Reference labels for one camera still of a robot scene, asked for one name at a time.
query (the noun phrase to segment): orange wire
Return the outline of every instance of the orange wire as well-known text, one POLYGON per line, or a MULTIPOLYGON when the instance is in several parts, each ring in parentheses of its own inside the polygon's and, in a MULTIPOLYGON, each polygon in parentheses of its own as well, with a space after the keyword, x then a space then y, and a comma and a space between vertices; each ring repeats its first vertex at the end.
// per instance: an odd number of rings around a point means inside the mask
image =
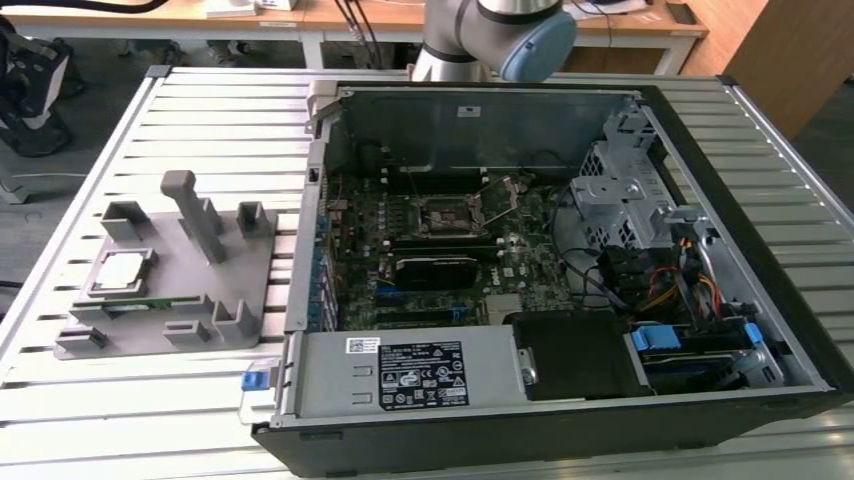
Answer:
POLYGON ((671 272, 675 269, 676 267, 662 267, 652 272, 652 276, 650 277, 650 291, 647 292, 647 297, 651 297, 655 293, 655 278, 658 277, 658 274, 662 272, 671 272))

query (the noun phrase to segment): aluminum table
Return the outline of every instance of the aluminum table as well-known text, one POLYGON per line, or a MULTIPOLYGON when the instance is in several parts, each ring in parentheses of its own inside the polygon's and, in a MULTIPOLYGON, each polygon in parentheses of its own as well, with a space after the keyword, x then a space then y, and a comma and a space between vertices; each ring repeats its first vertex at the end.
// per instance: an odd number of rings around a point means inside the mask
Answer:
MULTIPOLYGON (((237 408, 243 371, 281 350, 309 144, 304 96, 315 79, 403 78, 260 69, 175 69, 145 78, 0 324, 0 478, 292 478, 249 438, 237 408), (260 201, 280 214, 261 343, 239 351, 60 362, 50 349, 101 245, 97 215, 116 200, 175 211, 159 194, 160 175, 171 169, 196 172, 196 189, 217 210, 260 201)), ((566 75, 554 81, 662 88, 838 347, 854 358, 852 216, 740 90, 710 78, 566 75)), ((395 478, 851 478, 852 428, 854 414, 843 407, 712 448, 395 478)))

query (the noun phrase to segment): warning label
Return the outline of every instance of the warning label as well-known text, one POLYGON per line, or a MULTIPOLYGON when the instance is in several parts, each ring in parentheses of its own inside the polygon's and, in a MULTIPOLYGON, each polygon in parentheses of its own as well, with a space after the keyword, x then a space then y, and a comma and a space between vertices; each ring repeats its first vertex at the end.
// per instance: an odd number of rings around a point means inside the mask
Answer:
POLYGON ((379 392, 383 410, 468 405, 460 342, 381 345, 379 392))

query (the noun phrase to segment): white sticker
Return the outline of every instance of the white sticker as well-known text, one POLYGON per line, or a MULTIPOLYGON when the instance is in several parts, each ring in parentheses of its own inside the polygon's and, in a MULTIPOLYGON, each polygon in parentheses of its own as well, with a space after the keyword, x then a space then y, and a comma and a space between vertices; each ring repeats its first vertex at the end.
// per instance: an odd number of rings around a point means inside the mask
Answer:
POLYGON ((347 353, 376 353, 379 351, 379 337, 347 339, 347 353))
POLYGON ((108 312, 139 312, 143 310, 151 310, 148 305, 111 305, 105 306, 104 310, 108 312))
POLYGON ((456 108, 457 118, 480 118, 480 107, 465 106, 456 108))
POLYGON ((275 27, 275 28, 296 28, 296 24, 293 22, 257 22, 261 27, 275 27))
POLYGON ((439 397, 461 397, 465 395, 464 388, 440 388, 439 397))

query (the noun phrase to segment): blue latch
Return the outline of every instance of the blue latch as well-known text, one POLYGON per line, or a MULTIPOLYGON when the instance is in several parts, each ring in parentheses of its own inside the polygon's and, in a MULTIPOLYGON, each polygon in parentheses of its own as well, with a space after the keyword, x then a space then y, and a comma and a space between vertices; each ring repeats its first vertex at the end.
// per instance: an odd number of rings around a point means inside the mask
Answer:
POLYGON ((762 337, 762 331, 759 330, 759 325, 756 325, 755 323, 744 324, 744 333, 747 334, 750 342, 754 345, 759 345, 763 342, 764 339, 762 337))
POLYGON ((639 352, 682 348, 676 330, 670 325, 643 325, 638 327, 631 332, 631 340, 639 352))
POLYGON ((269 372, 243 372, 240 390, 253 392, 269 388, 269 372))

